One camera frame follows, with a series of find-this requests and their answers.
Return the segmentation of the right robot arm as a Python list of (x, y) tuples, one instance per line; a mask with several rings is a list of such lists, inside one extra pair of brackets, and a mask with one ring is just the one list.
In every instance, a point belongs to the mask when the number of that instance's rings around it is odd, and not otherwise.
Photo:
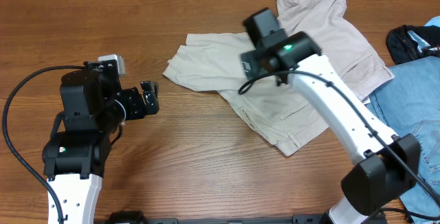
[(279, 85), (289, 85), (317, 110), (353, 164), (341, 181), (343, 198), (321, 223), (376, 222), (384, 205), (415, 186), (419, 142), (411, 134), (400, 137), (375, 117), (307, 33), (287, 35), (267, 8), (252, 14), (243, 26), (254, 49), (241, 55), (248, 82), (239, 94), (261, 78), (276, 76)]

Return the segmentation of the beige khaki shorts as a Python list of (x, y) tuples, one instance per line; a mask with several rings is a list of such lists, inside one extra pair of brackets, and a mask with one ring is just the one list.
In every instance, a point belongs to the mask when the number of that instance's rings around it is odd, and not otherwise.
[[(276, 0), (278, 20), (288, 35), (304, 31), (323, 49), (344, 83), (364, 100), (395, 76), (347, 20), (347, 0)], [(257, 80), (245, 94), (240, 55), (254, 48), (246, 33), (189, 34), (164, 75), (193, 91), (217, 91), (235, 113), (284, 155), (293, 155), (328, 127), (318, 112), (273, 76)]]

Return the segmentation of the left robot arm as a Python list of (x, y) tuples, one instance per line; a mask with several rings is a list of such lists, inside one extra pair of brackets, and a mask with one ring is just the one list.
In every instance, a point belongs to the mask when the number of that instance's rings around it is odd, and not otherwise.
[(159, 111), (158, 85), (141, 82), (123, 89), (115, 59), (85, 62), (61, 78), (64, 131), (52, 129), (43, 149), (44, 175), (58, 198), (49, 200), (49, 223), (93, 223), (105, 162), (128, 120)]

